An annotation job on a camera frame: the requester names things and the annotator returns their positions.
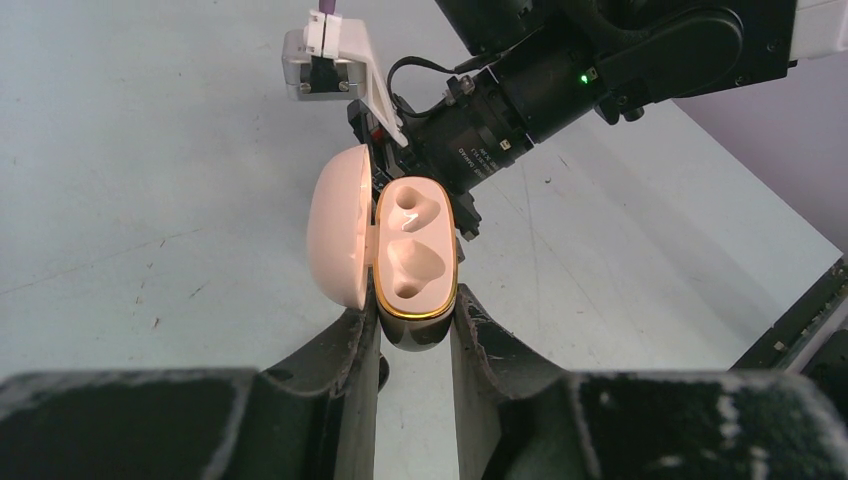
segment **white table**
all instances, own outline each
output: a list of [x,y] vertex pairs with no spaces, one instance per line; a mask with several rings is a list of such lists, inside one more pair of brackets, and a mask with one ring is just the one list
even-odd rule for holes
[[[72,3],[0,18],[0,377],[282,359],[341,311],[304,232],[355,140],[279,62],[312,5]],[[384,68],[465,57],[435,3],[340,12],[382,28]],[[422,108],[443,82],[397,89]],[[671,103],[589,115],[473,193],[461,281],[565,368],[726,368],[840,255]],[[384,351],[376,478],[456,476],[447,342]]]

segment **gold trim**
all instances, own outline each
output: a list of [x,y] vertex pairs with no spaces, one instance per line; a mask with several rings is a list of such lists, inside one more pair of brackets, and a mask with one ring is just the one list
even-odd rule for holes
[[[439,187],[439,190],[442,192],[442,196],[445,198],[445,205],[448,208],[448,215],[450,217],[451,229],[455,229],[456,227],[454,226],[454,222],[453,222],[453,208],[451,207],[451,204],[450,204],[450,197],[448,197],[448,192],[444,189],[444,187],[442,187],[442,185],[439,182],[433,180],[432,178],[427,178],[427,180],[430,180],[431,182],[435,183]],[[385,192],[385,189],[388,188],[389,185],[386,185],[386,187],[383,188],[384,192]],[[378,227],[380,225],[380,212],[381,212],[380,206],[383,204],[383,198],[385,198],[385,195],[381,194],[380,198],[377,200],[377,214],[374,217],[375,225],[377,225]],[[377,301],[380,302],[380,305],[386,310],[387,313],[389,313],[392,316],[402,318],[402,319],[405,319],[405,320],[428,320],[428,319],[431,319],[431,318],[439,317],[439,316],[443,315],[445,312],[447,312],[448,309],[450,309],[451,305],[453,305],[454,300],[456,299],[457,278],[458,278],[458,275],[459,275],[459,263],[457,262],[457,258],[456,258],[456,242],[457,242],[457,239],[456,239],[456,236],[454,235],[453,241],[451,242],[451,246],[453,247],[452,248],[453,255],[451,256],[451,258],[453,259],[453,283],[451,284],[450,296],[448,297],[448,300],[447,300],[447,302],[445,302],[444,305],[442,305],[441,307],[439,307],[436,310],[433,310],[432,312],[427,312],[427,313],[404,312],[402,310],[398,310],[398,309],[392,307],[389,304],[388,300],[386,300],[386,297],[383,294],[382,283],[380,282],[380,265],[379,265],[380,254],[378,252],[377,255],[375,255],[374,263],[372,264],[372,269],[374,271],[374,284],[375,284],[374,289],[377,291]]]

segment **open case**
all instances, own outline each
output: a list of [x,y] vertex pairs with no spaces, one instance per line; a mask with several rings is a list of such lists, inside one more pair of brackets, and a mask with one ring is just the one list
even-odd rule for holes
[[334,302],[362,309],[371,267],[389,341],[405,350],[432,347],[447,334],[456,298],[456,237],[447,193],[429,178],[403,177],[383,189],[373,225],[372,207],[368,148],[333,157],[312,198],[312,276]]

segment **case lid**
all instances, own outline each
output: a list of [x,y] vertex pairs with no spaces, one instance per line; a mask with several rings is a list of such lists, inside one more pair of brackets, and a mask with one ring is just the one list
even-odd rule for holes
[[371,205],[368,147],[359,145],[333,157],[315,185],[306,245],[318,287],[330,300],[350,308],[365,308]]

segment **purple cable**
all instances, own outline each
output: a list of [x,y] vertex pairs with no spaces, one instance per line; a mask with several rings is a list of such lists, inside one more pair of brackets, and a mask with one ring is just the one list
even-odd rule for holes
[[336,0],[318,0],[318,11],[327,15],[336,13]]

